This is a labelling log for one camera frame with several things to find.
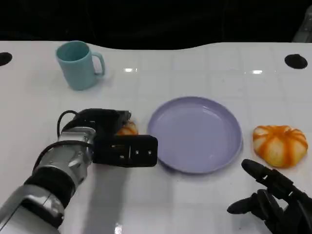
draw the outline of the robotic hand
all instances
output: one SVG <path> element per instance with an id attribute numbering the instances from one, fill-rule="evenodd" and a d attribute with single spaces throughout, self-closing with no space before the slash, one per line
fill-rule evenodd
<path id="1" fill-rule="evenodd" d="M 245 159 L 243 169 L 267 187 L 251 197 L 237 201 L 228 208 L 231 214 L 251 212 L 273 234 L 312 234 L 312 199 L 298 190 L 291 180 L 277 170 L 271 170 L 257 162 Z M 283 199 L 288 206 L 283 210 L 276 202 Z"/>
<path id="2" fill-rule="evenodd" d="M 75 114 L 59 133 L 62 117 Z M 116 136 L 128 111 L 66 111 L 58 119 L 58 141 L 39 155 L 32 175 L 0 209 L 0 234 L 58 234 L 64 209 L 87 177 L 91 162 L 121 167 L 153 167 L 157 139 Z"/>

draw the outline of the ceramic mug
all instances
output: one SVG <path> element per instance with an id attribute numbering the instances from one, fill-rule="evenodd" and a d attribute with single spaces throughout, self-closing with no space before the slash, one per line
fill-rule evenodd
<path id="1" fill-rule="evenodd" d="M 96 73 L 92 56 L 99 58 L 102 72 Z M 58 63 L 69 86 L 84 90 L 95 85 L 105 73 L 104 59 L 100 53 L 91 52 L 89 46 L 78 40 L 67 42 L 56 50 Z"/>

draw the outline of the lavender plate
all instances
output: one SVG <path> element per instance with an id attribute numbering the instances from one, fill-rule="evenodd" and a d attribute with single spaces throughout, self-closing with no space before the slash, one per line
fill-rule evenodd
<path id="1" fill-rule="evenodd" d="M 158 158 L 185 173 L 220 169 L 239 155 L 243 145 L 233 114 L 201 97 L 166 102 L 153 113 L 147 131 L 158 139 Z"/>

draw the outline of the orange squash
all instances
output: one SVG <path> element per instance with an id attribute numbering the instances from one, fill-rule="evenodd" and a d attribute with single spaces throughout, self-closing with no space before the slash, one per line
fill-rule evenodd
<path id="1" fill-rule="evenodd" d="M 122 129 L 120 129 L 117 132 L 117 135 L 137 135 L 137 134 L 138 134 L 137 127 L 135 123 L 133 123 L 130 120 L 127 122 L 126 125 L 122 127 Z"/>
<path id="2" fill-rule="evenodd" d="M 267 125 L 254 129 L 253 148 L 268 164 L 288 168 L 296 165 L 307 153 L 308 143 L 298 129 L 287 125 Z"/>

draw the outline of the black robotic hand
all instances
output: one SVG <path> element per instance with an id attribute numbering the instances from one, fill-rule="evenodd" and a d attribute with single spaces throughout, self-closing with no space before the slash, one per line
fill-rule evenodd
<path id="1" fill-rule="evenodd" d="M 267 189 L 260 189 L 249 198 L 233 203 L 227 209 L 229 213 L 251 212 L 264 220 L 273 234 L 312 234 L 311 198 L 277 170 L 271 170 L 250 159 L 243 160 L 242 167 Z M 277 204 L 273 196 L 288 203 L 285 210 Z"/>
<path id="2" fill-rule="evenodd" d="M 129 111 L 85 109 L 81 112 L 67 111 L 75 117 L 63 131 L 74 127 L 95 129 L 93 163 L 119 167 L 153 167 L 157 164 L 158 140 L 150 135 L 116 136 L 131 117 Z"/>

